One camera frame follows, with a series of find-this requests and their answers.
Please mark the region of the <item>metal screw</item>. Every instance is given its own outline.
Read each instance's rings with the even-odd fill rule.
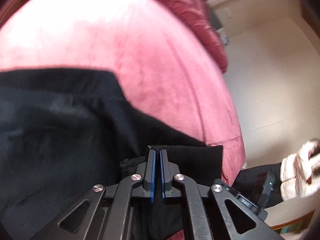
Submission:
[[[99,192],[103,190],[103,186],[101,184],[97,184],[93,186],[93,191]]]
[[[219,184],[215,184],[212,186],[213,191],[215,192],[221,192],[223,190],[223,187]]]
[[[184,175],[182,175],[182,174],[176,174],[176,175],[174,176],[174,179],[175,179],[175,180],[184,180]]]
[[[141,175],[140,175],[140,174],[133,174],[133,175],[131,176],[131,179],[132,179],[132,180],[140,180],[140,179],[141,179]]]

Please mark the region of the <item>wrinkled pink fabric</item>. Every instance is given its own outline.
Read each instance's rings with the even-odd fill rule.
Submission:
[[[206,145],[224,146],[222,177],[244,163],[220,68],[194,33],[155,0],[30,0],[0,30],[0,69],[112,71],[132,106]]]
[[[202,0],[158,0],[184,21],[218,63],[222,72],[227,71],[228,59],[220,37],[208,21],[208,8]]]

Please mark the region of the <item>blue strip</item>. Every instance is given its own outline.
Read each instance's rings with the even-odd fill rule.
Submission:
[[[153,203],[155,198],[155,179],[156,179],[156,151],[153,151],[152,173],[151,173],[151,195],[150,200]]]
[[[165,194],[164,194],[164,171],[163,171],[162,151],[160,151],[160,169],[161,169],[162,198],[164,199]]]

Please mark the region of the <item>floor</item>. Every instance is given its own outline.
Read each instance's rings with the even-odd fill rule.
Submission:
[[[278,163],[313,137],[320,138],[319,42],[303,21],[282,18],[231,38],[225,80],[243,132],[247,167]],[[269,209],[272,226],[315,209],[314,199]]]

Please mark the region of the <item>pink bed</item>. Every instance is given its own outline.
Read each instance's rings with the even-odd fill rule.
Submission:
[[[208,146],[222,144],[222,178],[231,185],[245,154],[221,73],[225,55],[188,19],[161,0],[30,0],[0,30],[0,68],[112,71],[136,109]]]

